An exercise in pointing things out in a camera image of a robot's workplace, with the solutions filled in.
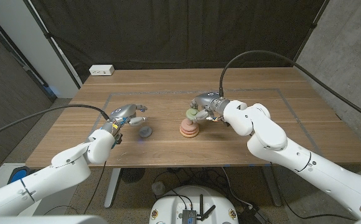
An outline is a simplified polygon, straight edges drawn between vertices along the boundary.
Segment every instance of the table leg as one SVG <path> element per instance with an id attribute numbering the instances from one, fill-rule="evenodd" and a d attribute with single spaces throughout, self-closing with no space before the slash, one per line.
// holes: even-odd
<path id="1" fill-rule="evenodd" d="M 279 193 L 279 188 L 274 179 L 273 171 L 271 167 L 262 167 L 263 176 L 265 177 L 266 183 L 268 184 L 269 192 L 272 196 L 273 205 L 276 207 L 280 207 L 283 205 Z"/>
<path id="2" fill-rule="evenodd" d="M 111 206 L 113 206 L 114 197 L 116 195 L 118 185 L 120 184 L 120 175 L 121 168 L 114 168 L 107 188 L 105 208 L 111 208 Z"/>

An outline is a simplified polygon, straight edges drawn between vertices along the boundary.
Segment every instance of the electrical cord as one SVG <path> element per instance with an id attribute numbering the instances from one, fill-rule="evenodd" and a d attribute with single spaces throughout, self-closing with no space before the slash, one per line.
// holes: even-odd
<path id="1" fill-rule="evenodd" d="M 182 201 L 183 201 L 183 203 L 185 204 L 185 210 L 187 210 L 187 205 L 186 205 L 186 202 L 183 200 L 183 198 L 182 198 L 182 196 L 183 195 L 163 195 L 162 197 L 160 197 L 160 198 L 163 198 L 163 197 L 169 197 L 169 196 L 175 196 L 175 197 L 179 197 Z"/>
<path id="2" fill-rule="evenodd" d="M 302 217 L 300 215 L 298 215 L 296 212 L 294 212 L 294 210 L 290 207 L 290 205 L 288 204 L 286 198 L 284 197 L 283 192 L 281 191 L 281 187 L 279 185 L 279 182 L 277 181 L 277 177 L 274 174 L 274 170 L 273 170 L 273 166 L 272 166 L 272 162 L 270 163 L 270 167 L 272 169 L 272 173 L 273 173 L 273 177 L 274 177 L 274 181 L 276 182 L 276 185 L 279 187 L 279 192 L 280 192 L 280 196 L 283 198 L 284 202 L 286 202 L 287 207 L 290 209 L 290 211 L 297 216 L 298 218 L 302 218 L 302 219 L 310 219 L 310 218 L 318 218 L 318 217 L 337 217 L 337 218 L 344 218 L 344 219 L 348 219 L 348 220 L 352 220 L 352 221 L 358 221 L 356 218 L 349 218 L 349 217 L 345 217 L 342 215 L 336 215 L 336 214 L 320 214 L 320 215 L 312 215 L 309 217 Z"/>
<path id="3" fill-rule="evenodd" d="M 105 165 L 103 165 L 103 169 L 101 170 L 101 174 L 100 174 L 100 177 L 99 177 L 99 181 L 98 181 L 98 183 L 96 184 L 95 191 L 93 192 L 93 195 L 92 195 L 91 200 L 89 201 L 89 203 L 88 203 L 88 205 L 87 205 L 87 208 L 86 208 L 85 211 L 83 212 L 84 215 L 86 214 L 86 212 L 87 212 L 87 210 L 88 210 L 88 208 L 89 208 L 89 205 L 91 204 L 91 202 L 92 202 L 92 200 L 93 200 L 93 198 L 94 198 L 94 196 L 95 196 L 95 194 L 96 194 L 96 191 L 98 190 L 101 177 L 103 177 L 103 173 L 105 172 L 106 163 L 107 163 L 107 161 L 105 162 Z"/>
<path id="4" fill-rule="evenodd" d="M 184 196 L 184 195 L 179 195 L 178 193 L 175 192 L 174 189 L 172 189 L 171 191 L 174 192 L 176 195 L 178 195 L 178 196 L 180 196 L 180 197 L 185 197 L 185 198 L 187 198 L 187 199 L 189 200 L 189 202 L 190 202 L 190 209 L 193 210 L 193 203 L 192 203 L 192 201 L 191 201 L 191 199 L 190 199 L 189 197 L 186 197 L 186 196 Z"/>
<path id="5" fill-rule="evenodd" d="M 308 72 L 304 67 L 300 66 L 298 63 L 294 62 L 293 60 L 268 51 L 268 50 L 250 50 L 244 53 L 241 53 L 239 55 L 237 55 L 235 58 L 231 59 L 231 61 L 229 61 L 229 63 L 225 66 L 225 68 L 222 70 L 222 74 L 220 75 L 220 79 L 219 79 L 219 96 L 223 96 L 223 87 L 222 87 L 222 81 L 223 81 L 223 76 L 225 75 L 226 70 L 228 69 L 228 67 L 238 58 L 244 56 L 244 55 L 248 55 L 248 54 L 255 54 L 255 53 L 260 53 L 260 54 L 267 54 L 267 55 L 272 55 L 278 58 L 283 59 L 284 61 L 290 63 L 291 65 L 294 65 L 295 67 L 297 67 L 298 69 L 300 69 L 301 71 L 303 71 L 307 76 L 309 76 L 309 78 L 313 79 L 317 84 L 319 84 L 321 87 L 325 88 L 327 91 L 329 91 L 331 94 L 333 94 L 334 96 L 336 96 L 338 99 L 342 100 L 344 103 L 348 104 L 350 107 L 352 107 L 353 109 L 357 110 L 359 113 L 361 113 L 361 108 L 356 106 L 355 104 L 351 103 L 349 100 L 345 99 L 343 96 L 341 96 L 340 94 L 338 94 L 336 91 L 334 91 L 332 88 L 328 87 L 326 84 L 322 83 L 319 79 L 317 79 L 312 73 Z"/>
<path id="6" fill-rule="evenodd" d="M 48 214 L 48 213 L 49 213 L 50 211 L 52 211 L 53 209 L 55 209 L 55 208 L 60 208 L 60 207 L 72 208 L 72 209 L 75 211 L 75 213 L 77 213 L 77 215 L 79 215 L 79 213 L 77 212 L 77 209 L 75 209 L 75 208 L 73 208 L 73 207 L 71 207 L 71 206 L 68 206 L 68 205 L 59 205 L 59 206 L 56 206 L 56 207 L 52 208 L 51 210 L 49 210 L 48 212 L 46 212 L 44 215 Z"/>
<path id="7" fill-rule="evenodd" d="M 27 119 L 33 118 L 33 117 L 35 117 L 35 116 L 38 116 L 38 115 L 40 115 L 40 114 L 44 114 L 44 113 L 46 113 L 46 112 L 53 111 L 53 110 L 57 110 L 57 109 L 70 108 L 70 107 L 91 108 L 91 109 L 94 109 L 94 110 L 99 111 L 99 112 L 101 113 L 101 115 L 102 115 L 106 120 L 109 119 L 108 115 L 107 115 L 103 110 L 101 110 L 101 109 L 99 109 L 99 108 L 97 108 L 97 107 L 95 107 L 95 106 L 89 106 L 89 105 L 63 105 L 63 106 L 57 106 L 57 107 L 54 107 L 54 108 L 49 108 L 49 109 L 47 109 L 47 110 L 43 110 L 43 111 L 40 111 L 40 112 L 38 112 L 38 113 L 35 113 L 35 114 L 32 114 L 32 115 L 26 116 L 26 117 L 24 117 L 24 118 L 22 118 L 22 119 L 19 119 L 19 120 L 13 122 L 13 123 L 10 123 L 10 124 L 6 125 L 6 126 L 4 126 L 4 127 L 1 127 L 1 128 L 0 128 L 0 132 L 3 131 L 3 130 L 5 130 L 5 129 L 7 129 L 7 128 L 10 128 L 11 126 L 13 126 L 13 125 L 15 125 L 15 124 L 18 124 L 18 123 L 23 122 L 23 121 L 25 121 L 25 120 L 27 120 Z"/>
<path id="8" fill-rule="evenodd" d="M 232 186 L 230 186 L 230 181 L 229 181 L 228 174 L 226 173 L 226 171 L 225 171 L 224 168 L 222 168 L 222 170 L 223 170 L 223 172 L 225 173 L 226 179 L 228 180 L 228 185 L 229 185 L 230 193 L 233 195 L 233 197 L 234 197 L 236 200 L 238 200 L 239 202 L 248 205 L 248 208 L 249 208 L 249 209 L 254 208 L 254 206 L 253 206 L 252 204 L 243 201 L 242 199 L 238 198 L 238 197 L 235 195 L 235 193 L 234 193 L 233 190 L 232 190 Z"/>

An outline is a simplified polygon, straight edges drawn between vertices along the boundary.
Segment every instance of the table top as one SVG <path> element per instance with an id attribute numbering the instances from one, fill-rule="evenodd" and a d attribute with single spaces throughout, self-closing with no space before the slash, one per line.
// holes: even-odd
<path id="1" fill-rule="evenodd" d="M 199 122 L 200 133 L 179 132 L 190 102 L 201 93 L 217 91 L 220 68 L 116 70 L 112 76 L 90 76 L 71 104 L 86 104 L 111 113 L 134 103 L 148 107 L 152 128 L 146 139 L 140 126 L 121 129 L 123 141 L 111 150 L 110 167 L 263 166 L 252 156 L 249 136 L 239 136 L 222 122 Z M 252 105 L 261 103 L 288 137 L 338 164 L 361 164 L 361 141 L 294 68 L 230 68 L 223 79 L 225 97 Z M 94 110 L 67 108 L 28 158 L 33 169 L 50 165 L 54 155 L 84 142 L 104 123 Z"/>

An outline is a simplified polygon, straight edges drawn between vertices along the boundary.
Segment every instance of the small gray object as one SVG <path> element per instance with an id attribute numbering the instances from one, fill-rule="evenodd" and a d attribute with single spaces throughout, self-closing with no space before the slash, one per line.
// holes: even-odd
<path id="1" fill-rule="evenodd" d="M 145 127 L 142 127 L 140 130 L 139 130 L 139 135 L 142 137 L 142 138 L 147 138 L 151 135 L 152 133 L 152 129 L 149 127 L 149 126 L 145 126 Z"/>

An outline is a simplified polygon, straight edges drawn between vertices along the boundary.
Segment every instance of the power outlet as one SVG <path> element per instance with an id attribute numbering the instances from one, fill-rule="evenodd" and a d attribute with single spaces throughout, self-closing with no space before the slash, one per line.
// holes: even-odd
<path id="1" fill-rule="evenodd" d="M 89 72 L 91 75 L 112 75 L 114 67 L 113 65 L 92 65 Z"/>

